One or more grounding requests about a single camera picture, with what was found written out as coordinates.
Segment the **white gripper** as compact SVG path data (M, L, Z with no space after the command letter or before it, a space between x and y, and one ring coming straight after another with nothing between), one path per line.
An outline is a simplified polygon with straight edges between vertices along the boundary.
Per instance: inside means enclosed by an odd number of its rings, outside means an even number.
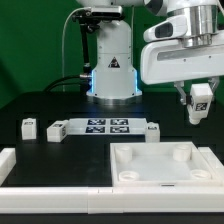
M140 74L147 84L175 82L182 105L187 104L185 80L210 77L212 93L224 75L224 34L212 37L212 44L205 47L184 48L178 39L147 44L141 53Z

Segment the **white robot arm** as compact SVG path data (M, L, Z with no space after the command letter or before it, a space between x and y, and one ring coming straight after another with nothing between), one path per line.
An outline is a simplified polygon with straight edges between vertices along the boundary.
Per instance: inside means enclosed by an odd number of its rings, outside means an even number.
M97 28L97 66L87 95L126 101L141 94L137 81L160 84L224 75L224 30L217 28L218 0L77 0L83 23ZM131 62L131 29L124 6L145 6L165 21L147 29L140 70Z

